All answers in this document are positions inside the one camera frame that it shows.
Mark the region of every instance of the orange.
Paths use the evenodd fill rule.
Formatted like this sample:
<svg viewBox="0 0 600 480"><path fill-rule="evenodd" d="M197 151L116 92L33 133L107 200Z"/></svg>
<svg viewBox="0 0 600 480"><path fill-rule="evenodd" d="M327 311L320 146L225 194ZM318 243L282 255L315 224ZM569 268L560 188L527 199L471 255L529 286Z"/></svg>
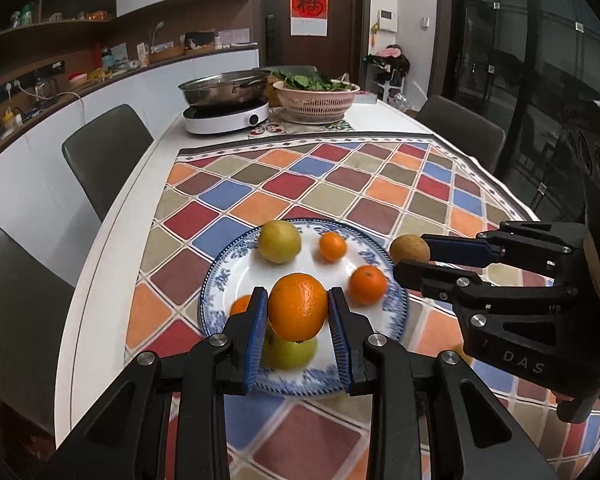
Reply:
<svg viewBox="0 0 600 480"><path fill-rule="evenodd" d="M339 234L328 232L320 237L318 249L325 260L337 262L347 253L347 243Z"/></svg>
<svg viewBox="0 0 600 480"><path fill-rule="evenodd" d="M354 270L349 278L349 294L358 303L371 304L384 296L387 285L380 269L365 265Z"/></svg>
<svg viewBox="0 0 600 480"><path fill-rule="evenodd" d="M240 314L241 312L246 311L250 301L251 294L246 294L235 300L234 304L231 306L231 310L229 311L229 316L232 316L233 314Z"/></svg>
<svg viewBox="0 0 600 480"><path fill-rule="evenodd" d="M327 312L327 291L313 276L302 272L283 276L269 293L269 322L285 341L302 342L314 337Z"/></svg>

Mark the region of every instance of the stainless steel pan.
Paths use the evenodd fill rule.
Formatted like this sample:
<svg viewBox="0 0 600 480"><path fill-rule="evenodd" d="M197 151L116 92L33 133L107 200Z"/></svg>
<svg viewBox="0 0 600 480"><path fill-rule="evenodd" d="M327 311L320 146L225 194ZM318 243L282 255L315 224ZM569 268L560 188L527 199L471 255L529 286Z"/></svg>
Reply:
<svg viewBox="0 0 600 480"><path fill-rule="evenodd" d="M194 79L178 86L191 106L230 106L255 101L267 86L268 70L241 70Z"/></svg>

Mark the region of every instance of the pink basket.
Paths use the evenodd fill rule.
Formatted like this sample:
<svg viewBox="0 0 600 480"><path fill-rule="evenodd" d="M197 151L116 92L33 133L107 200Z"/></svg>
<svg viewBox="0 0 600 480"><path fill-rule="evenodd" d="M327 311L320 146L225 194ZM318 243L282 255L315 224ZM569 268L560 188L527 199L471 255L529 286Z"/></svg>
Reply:
<svg viewBox="0 0 600 480"><path fill-rule="evenodd" d="M313 92L285 88L284 81L276 81L273 88L278 91L280 104L298 118L308 120L326 120L337 118L351 108L353 99L360 90L351 84L353 90L342 92Z"/></svg>

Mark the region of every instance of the green fruit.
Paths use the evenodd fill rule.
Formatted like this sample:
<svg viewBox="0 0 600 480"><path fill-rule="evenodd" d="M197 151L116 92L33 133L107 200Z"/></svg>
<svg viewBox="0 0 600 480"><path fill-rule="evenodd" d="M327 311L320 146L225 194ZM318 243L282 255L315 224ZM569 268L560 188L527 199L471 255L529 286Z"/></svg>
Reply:
<svg viewBox="0 0 600 480"><path fill-rule="evenodd" d="M318 340L315 337L301 343L284 341L267 326L262 345L262 364L278 370L301 368L314 357L317 349Z"/></svg>
<svg viewBox="0 0 600 480"><path fill-rule="evenodd" d="M260 229L258 250L262 257L275 264L286 264L302 248L302 239L295 225L284 220L272 220Z"/></svg>

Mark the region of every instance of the white table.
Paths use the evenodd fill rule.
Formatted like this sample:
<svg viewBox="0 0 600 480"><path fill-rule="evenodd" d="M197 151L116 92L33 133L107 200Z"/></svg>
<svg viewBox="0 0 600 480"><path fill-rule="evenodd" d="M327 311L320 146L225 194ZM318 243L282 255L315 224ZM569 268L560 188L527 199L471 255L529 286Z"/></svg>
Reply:
<svg viewBox="0 0 600 480"><path fill-rule="evenodd" d="M431 133L414 119L381 102L354 104L345 119L359 132ZM58 445L123 369L126 329L138 269L156 205L179 150L247 137L244 131L221 139L194 136L185 130L184 120L179 116L154 141L129 177L102 223L69 309L56 377ZM537 219L513 195L510 198Z"/></svg>

